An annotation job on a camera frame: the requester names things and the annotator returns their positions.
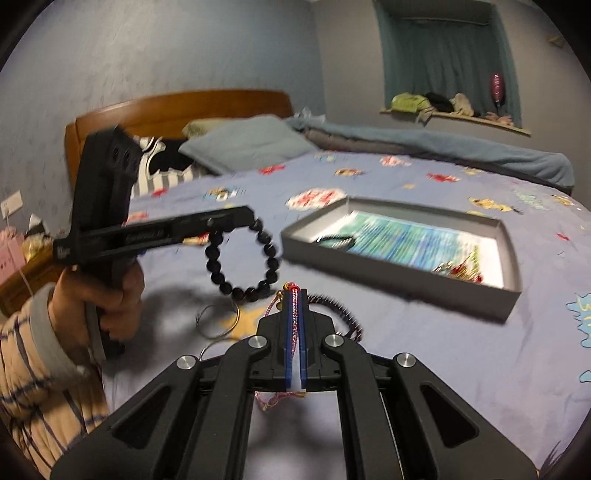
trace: black bead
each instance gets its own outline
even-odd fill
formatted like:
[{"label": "black bead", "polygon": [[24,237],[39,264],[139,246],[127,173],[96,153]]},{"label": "black bead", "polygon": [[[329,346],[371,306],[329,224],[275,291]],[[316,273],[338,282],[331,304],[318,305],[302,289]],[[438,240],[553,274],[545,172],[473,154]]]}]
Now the black bead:
[{"label": "black bead", "polygon": [[216,285],[221,285],[226,281],[226,276],[222,272],[212,273],[211,278]]},{"label": "black bead", "polygon": [[222,270],[222,264],[220,262],[218,262],[217,260],[210,260],[205,265],[205,268],[207,268],[207,270],[210,271],[211,273],[218,273],[219,271]]},{"label": "black bead", "polygon": [[267,278],[267,281],[271,284],[271,283],[275,283],[277,281],[277,279],[279,278],[279,275],[277,275],[277,272],[275,270],[267,270],[267,272],[265,273],[265,276]]},{"label": "black bead", "polygon": [[220,258],[220,249],[215,245],[209,245],[209,247],[205,249],[205,255],[210,260],[217,260]]},{"label": "black bead", "polygon": [[262,222],[260,218],[257,218],[249,227],[253,232],[262,231]]},{"label": "black bead", "polygon": [[234,290],[232,290],[232,300],[242,301],[243,299],[244,299],[244,290],[242,290],[240,287],[235,287]]},{"label": "black bead", "polygon": [[277,270],[279,268],[279,260],[277,260],[275,257],[267,258],[267,267],[272,270]]},{"label": "black bead", "polygon": [[224,295],[230,295],[232,293],[232,284],[228,282],[224,282],[220,285],[220,292]]},{"label": "black bead", "polygon": [[222,242],[223,242],[223,233],[221,233],[219,230],[217,232],[209,234],[209,243],[210,244],[212,244],[214,246],[218,246],[218,245],[221,245]]},{"label": "black bead", "polygon": [[271,286],[267,280],[261,280],[256,289],[259,292],[260,298],[268,297],[269,293],[271,293]]},{"label": "black bead", "polygon": [[271,234],[265,232],[264,230],[262,232],[258,232],[258,235],[256,236],[256,240],[263,245],[266,244],[270,244],[271,243]]},{"label": "black bead", "polygon": [[262,250],[268,257],[274,257],[275,255],[277,255],[277,250],[275,249],[275,246],[273,246],[273,244],[266,244]]},{"label": "black bead", "polygon": [[246,289],[246,292],[244,292],[244,295],[246,295],[246,299],[248,301],[257,301],[258,300],[258,292],[256,291],[256,289],[254,287],[248,287]]}]

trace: light blue pillow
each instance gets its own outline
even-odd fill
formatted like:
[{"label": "light blue pillow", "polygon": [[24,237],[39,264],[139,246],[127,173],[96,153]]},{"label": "light blue pillow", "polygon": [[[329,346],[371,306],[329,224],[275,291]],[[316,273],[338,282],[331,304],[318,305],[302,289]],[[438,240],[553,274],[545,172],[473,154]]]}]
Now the light blue pillow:
[{"label": "light blue pillow", "polygon": [[220,175],[268,167],[317,150],[275,115],[230,121],[178,149]]}]

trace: teal curtain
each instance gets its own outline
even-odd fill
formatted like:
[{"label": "teal curtain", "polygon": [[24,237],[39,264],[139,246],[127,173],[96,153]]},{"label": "teal curtain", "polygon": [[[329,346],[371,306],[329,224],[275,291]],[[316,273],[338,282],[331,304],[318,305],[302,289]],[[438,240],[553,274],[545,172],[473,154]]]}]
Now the teal curtain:
[{"label": "teal curtain", "polygon": [[511,51],[498,38],[505,34],[496,9],[496,21],[474,25],[402,20],[390,15],[379,2],[375,2],[375,8],[384,55],[386,105],[403,92],[435,92],[446,98],[461,92],[470,99],[474,110],[481,114],[496,112],[491,76],[500,73],[507,92],[502,113],[510,113],[515,124],[520,125],[515,69]]}]

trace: blue bedsheet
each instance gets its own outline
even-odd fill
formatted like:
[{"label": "blue bedsheet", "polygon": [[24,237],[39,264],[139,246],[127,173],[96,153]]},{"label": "blue bedsheet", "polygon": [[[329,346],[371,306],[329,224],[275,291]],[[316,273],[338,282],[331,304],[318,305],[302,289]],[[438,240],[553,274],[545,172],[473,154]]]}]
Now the blue bedsheet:
[{"label": "blue bedsheet", "polygon": [[[204,178],[158,197],[140,197],[132,201],[132,210],[155,219],[249,205],[279,246],[282,228],[307,214],[286,202],[314,187],[501,218],[515,245],[524,284],[504,325],[406,301],[288,262],[281,266],[280,283],[295,281],[311,293],[340,300],[363,325],[362,345],[369,352],[387,357],[414,353],[539,468],[564,450],[591,407],[591,296],[586,297],[591,292],[591,215],[568,197],[553,197],[562,194],[549,187],[449,163],[398,160],[310,154],[283,168]],[[363,174],[336,176],[343,168]],[[470,197],[522,213],[487,210]],[[264,257],[252,232],[241,229],[228,238],[220,258],[227,278],[242,287],[256,284],[264,273]],[[142,326],[126,354],[104,370],[111,410],[178,356],[200,353],[208,340],[196,332],[195,315],[207,305],[217,308],[207,313],[213,324],[205,322],[204,314],[211,331],[223,329],[217,324],[221,320],[231,322],[231,306],[210,282],[205,262],[201,247],[188,246],[153,250],[141,258],[146,277]],[[246,307],[233,334],[252,334],[266,305],[260,301]],[[211,355],[227,347],[222,343]],[[255,408],[245,478],[270,480],[281,474],[310,479],[318,478],[318,472],[323,479],[345,477],[335,395],[290,398],[267,413]]]}]

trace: window sill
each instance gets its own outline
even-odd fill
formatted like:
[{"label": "window sill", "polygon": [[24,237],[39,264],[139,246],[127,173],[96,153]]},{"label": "window sill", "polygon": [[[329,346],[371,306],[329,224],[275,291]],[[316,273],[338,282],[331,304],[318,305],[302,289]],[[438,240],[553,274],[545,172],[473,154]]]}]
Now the window sill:
[{"label": "window sill", "polygon": [[[392,115],[393,113],[401,113],[401,112],[398,112],[397,110],[384,109],[384,110],[381,110],[380,113],[382,113],[384,115]],[[449,118],[452,120],[471,122],[473,124],[487,125],[488,127],[500,128],[502,130],[508,130],[508,131],[514,132],[516,134],[531,137],[531,132],[529,130],[525,130],[523,128],[518,128],[518,127],[510,127],[509,125],[498,124],[496,122],[492,122],[491,120],[486,120],[484,118],[477,118],[474,116],[465,116],[465,115],[458,115],[456,113],[445,113],[445,112],[433,112],[431,114],[431,118],[434,116],[436,116],[438,118]]]}]

